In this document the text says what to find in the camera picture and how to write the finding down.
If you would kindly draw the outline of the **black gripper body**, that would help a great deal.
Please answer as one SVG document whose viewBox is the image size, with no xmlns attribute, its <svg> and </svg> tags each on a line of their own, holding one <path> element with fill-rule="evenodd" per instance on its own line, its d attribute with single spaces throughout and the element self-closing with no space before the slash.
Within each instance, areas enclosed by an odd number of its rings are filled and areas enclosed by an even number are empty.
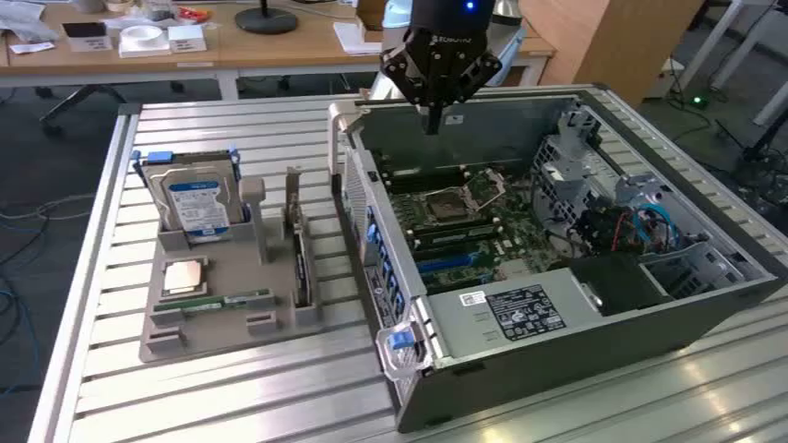
<svg viewBox="0 0 788 443">
<path fill-rule="evenodd" d="M 466 53 L 479 57 L 491 51 L 488 28 L 492 1 L 415 1 L 403 44 L 427 78 L 432 105 L 432 63 L 436 54 Z"/>
</svg>

